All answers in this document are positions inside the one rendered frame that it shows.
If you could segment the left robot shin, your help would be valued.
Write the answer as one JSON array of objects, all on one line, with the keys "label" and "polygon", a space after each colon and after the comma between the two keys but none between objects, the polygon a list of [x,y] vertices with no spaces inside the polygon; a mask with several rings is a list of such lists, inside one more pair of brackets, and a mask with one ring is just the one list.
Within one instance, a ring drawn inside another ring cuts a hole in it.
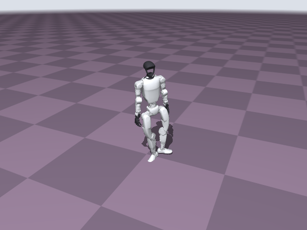
[{"label": "left robot shin", "polygon": [[167,132],[165,135],[160,135],[160,142],[161,142],[161,150],[164,150],[165,142],[166,142]]}]

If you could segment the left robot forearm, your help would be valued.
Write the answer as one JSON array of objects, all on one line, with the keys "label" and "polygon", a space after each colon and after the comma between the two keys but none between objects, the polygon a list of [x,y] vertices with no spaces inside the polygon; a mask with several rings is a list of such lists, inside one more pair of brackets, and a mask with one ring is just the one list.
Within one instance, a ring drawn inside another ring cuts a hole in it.
[{"label": "left robot forearm", "polygon": [[168,104],[168,96],[167,96],[168,94],[166,94],[165,96],[162,96],[162,98],[163,98],[163,105],[165,106],[166,104]]}]

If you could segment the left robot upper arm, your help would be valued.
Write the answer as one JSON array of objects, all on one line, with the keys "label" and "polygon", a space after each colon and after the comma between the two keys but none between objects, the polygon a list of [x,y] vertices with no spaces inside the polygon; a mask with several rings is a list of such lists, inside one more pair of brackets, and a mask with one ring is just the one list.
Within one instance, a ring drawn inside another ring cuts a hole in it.
[{"label": "left robot upper arm", "polygon": [[165,78],[162,75],[158,76],[160,79],[160,88],[161,88],[161,95],[165,96],[166,94],[168,94],[167,90],[165,89]]}]

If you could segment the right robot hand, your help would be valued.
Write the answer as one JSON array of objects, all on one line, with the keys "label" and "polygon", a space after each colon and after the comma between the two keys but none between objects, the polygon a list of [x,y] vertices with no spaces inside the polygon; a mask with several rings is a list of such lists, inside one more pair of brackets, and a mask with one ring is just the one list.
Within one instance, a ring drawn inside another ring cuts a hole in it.
[{"label": "right robot hand", "polygon": [[[141,127],[141,126],[140,126],[140,125],[141,125],[141,123],[140,123],[139,118],[140,118],[140,114],[138,114],[138,117],[137,117],[137,116],[135,116],[135,124],[136,124],[137,126]],[[139,124],[140,124],[140,125],[139,125]]]}]

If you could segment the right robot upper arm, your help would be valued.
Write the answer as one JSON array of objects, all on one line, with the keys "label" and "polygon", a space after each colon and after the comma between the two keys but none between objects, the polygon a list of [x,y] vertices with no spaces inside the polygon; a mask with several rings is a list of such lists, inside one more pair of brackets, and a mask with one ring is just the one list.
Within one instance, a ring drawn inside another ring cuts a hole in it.
[{"label": "right robot upper arm", "polygon": [[137,103],[142,103],[142,98],[141,98],[141,88],[143,86],[143,81],[142,80],[139,80],[139,81],[136,81],[135,84],[134,84],[134,87],[135,87],[135,95],[136,95],[136,98],[137,98]]}]

